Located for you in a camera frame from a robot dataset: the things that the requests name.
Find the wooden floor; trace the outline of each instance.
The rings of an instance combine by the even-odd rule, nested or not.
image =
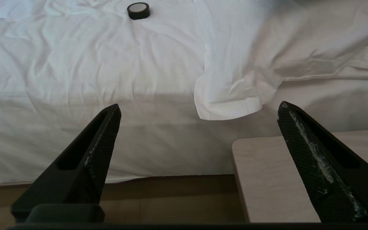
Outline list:
[[[28,185],[0,187],[0,229],[14,224],[9,206]],[[107,184],[105,222],[212,224],[244,222],[234,175],[159,177]]]

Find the pillow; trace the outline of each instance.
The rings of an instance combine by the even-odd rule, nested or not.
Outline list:
[[[206,46],[202,119],[259,111],[282,81],[368,79],[368,1],[196,0]]]

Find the bed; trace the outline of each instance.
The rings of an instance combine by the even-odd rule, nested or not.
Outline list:
[[[279,82],[256,112],[200,119],[194,86],[209,47],[197,1],[147,1],[151,16],[136,21],[133,2],[0,1],[0,184],[35,180],[115,103],[107,182],[231,174],[234,140],[280,134],[282,100],[330,131],[368,129],[368,78]]]

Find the black electrical tape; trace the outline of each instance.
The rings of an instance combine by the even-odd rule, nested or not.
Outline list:
[[[127,12],[133,20],[145,19],[150,16],[150,7],[147,3],[133,3],[127,7]]]

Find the tape roll center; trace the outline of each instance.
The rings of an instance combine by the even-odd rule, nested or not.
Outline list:
[[[137,4],[134,4],[134,5],[130,6],[129,10],[131,12],[141,12],[141,11],[145,10],[146,7],[147,6],[143,3],[137,3]]]

